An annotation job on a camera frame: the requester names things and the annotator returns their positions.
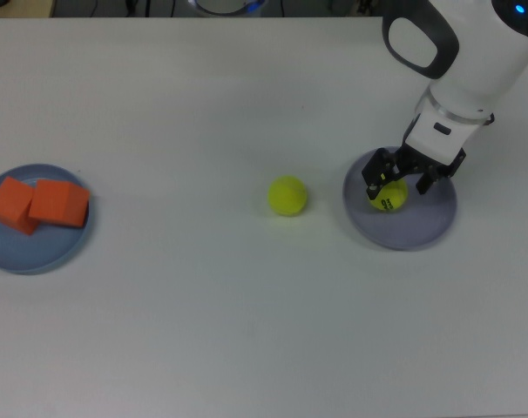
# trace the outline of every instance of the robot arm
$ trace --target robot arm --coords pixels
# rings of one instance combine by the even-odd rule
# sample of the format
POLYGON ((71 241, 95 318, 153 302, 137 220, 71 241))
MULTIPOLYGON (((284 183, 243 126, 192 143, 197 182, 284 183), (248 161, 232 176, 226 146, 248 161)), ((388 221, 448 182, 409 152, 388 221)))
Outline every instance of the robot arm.
POLYGON ((390 0, 382 33, 398 61, 432 81, 402 146, 393 153, 377 150, 363 169, 370 199, 408 174, 423 175, 416 185, 421 194, 455 174, 464 143, 494 121, 496 102, 528 65, 528 0, 390 0), (400 19, 436 46, 428 66, 410 62, 390 42, 400 19))
POLYGON ((267 0, 189 0, 202 16, 241 17, 260 15, 267 0))

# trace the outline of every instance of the orange cube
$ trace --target orange cube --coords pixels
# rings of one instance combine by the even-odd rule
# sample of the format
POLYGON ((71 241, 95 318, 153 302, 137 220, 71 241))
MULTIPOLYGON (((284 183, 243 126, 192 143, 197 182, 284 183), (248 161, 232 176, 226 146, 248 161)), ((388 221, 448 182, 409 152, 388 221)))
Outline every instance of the orange cube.
POLYGON ((38 180, 30 217, 63 226, 84 226, 90 192, 69 181, 38 180))
POLYGON ((0 185, 0 222, 21 233, 31 235, 39 224, 28 216, 34 188, 12 177, 0 185))

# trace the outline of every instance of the tennis ball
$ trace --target tennis ball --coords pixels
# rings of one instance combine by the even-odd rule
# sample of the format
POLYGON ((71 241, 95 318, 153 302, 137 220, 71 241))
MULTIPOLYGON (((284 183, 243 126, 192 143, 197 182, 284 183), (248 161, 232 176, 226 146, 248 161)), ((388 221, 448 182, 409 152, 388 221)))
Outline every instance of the tennis ball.
POLYGON ((267 202, 277 214, 295 216, 307 204, 307 189, 296 177, 279 177, 267 191, 267 202))
POLYGON ((399 179, 385 185, 378 193, 378 196, 376 196, 376 199, 367 199, 376 209, 392 212, 405 203, 407 196, 407 184, 404 179, 399 179))

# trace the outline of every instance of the table surface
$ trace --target table surface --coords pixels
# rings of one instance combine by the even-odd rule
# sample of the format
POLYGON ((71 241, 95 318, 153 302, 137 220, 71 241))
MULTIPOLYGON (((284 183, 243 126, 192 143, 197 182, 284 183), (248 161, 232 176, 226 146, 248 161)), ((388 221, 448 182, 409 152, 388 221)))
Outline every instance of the table surface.
POLYGON ((0 21, 0 173, 92 189, 90 241, 0 271, 0 418, 528 414, 528 68, 436 246, 354 231, 342 181, 428 80, 378 19, 0 21), (267 208, 291 173, 300 217, 267 208))

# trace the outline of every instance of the blue plate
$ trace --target blue plate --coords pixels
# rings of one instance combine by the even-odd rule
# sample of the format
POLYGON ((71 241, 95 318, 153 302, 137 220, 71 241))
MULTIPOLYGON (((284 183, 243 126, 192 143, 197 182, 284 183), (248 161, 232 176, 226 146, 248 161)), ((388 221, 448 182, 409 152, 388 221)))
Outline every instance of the blue plate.
MULTIPOLYGON (((70 181, 84 185, 65 169, 47 164, 23 165, 0 175, 0 185, 10 176, 28 185, 39 179, 70 181)), ((91 226, 88 208, 82 228, 40 224, 28 236, 0 223, 0 269, 11 273, 44 273, 60 266, 78 250, 91 226)))
MULTIPOLYGON (((386 147, 390 152, 397 148, 386 147)), ((362 169, 376 150, 360 157, 343 184, 343 203, 356 228, 371 241, 394 250, 419 250, 436 244, 449 230, 457 212, 457 196, 450 179, 442 179, 420 195, 415 184, 421 177, 405 177, 409 196, 394 212, 381 212, 369 202, 362 169)))

